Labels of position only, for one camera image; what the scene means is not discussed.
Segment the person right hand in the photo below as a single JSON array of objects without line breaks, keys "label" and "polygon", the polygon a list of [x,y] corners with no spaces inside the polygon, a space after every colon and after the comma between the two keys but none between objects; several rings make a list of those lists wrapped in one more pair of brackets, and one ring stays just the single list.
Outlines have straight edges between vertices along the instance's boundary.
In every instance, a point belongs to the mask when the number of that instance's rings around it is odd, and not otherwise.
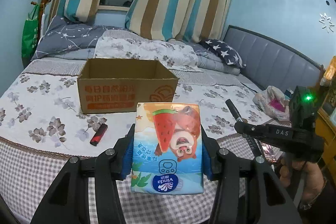
[{"label": "person right hand", "polygon": [[295,207],[311,207],[326,185],[318,164],[295,160],[288,153],[282,157],[281,164],[280,181],[294,195]]}]

